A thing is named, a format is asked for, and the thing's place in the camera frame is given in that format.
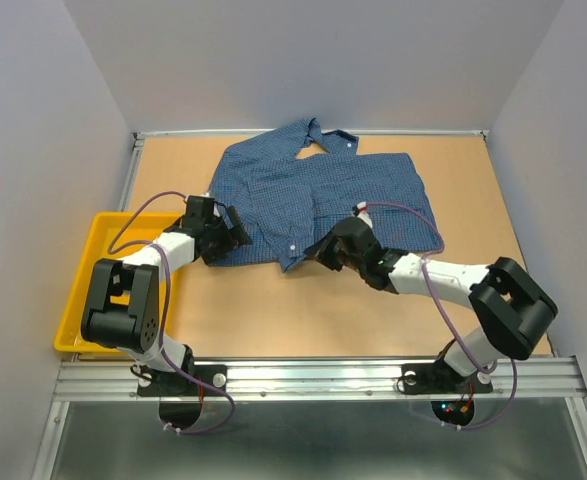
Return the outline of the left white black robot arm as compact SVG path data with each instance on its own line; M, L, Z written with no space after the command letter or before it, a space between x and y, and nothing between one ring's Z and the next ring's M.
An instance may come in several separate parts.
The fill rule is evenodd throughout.
M172 274L252 243L235 207L210 196L189 195L184 202L185 213L155 239L109 245L109 256L94 264L80 328L85 341L161 373L175 394L194 386L196 371L192 350L166 333Z

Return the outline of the blue checked long sleeve shirt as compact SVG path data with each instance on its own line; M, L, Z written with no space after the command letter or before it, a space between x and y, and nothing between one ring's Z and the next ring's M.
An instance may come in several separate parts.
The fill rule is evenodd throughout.
M440 248L424 183L406 153L361 154L348 132L323 132L314 118L229 146L209 193L236 209L251 244L219 267L276 262L295 268L354 207L372 205L373 231L385 247L409 252Z

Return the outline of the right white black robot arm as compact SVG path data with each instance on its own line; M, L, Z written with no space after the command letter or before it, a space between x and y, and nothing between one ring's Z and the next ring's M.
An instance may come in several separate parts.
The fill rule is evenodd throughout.
M333 271L356 271L375 290L429 296L436 305L449 302L474 312L478 328L454 334L435 361L403 375L405 392L455 390L501 358L528 359L558 314L551 297L511 258L489 265L427 260L382 246L358 217L335 224L305 254Z

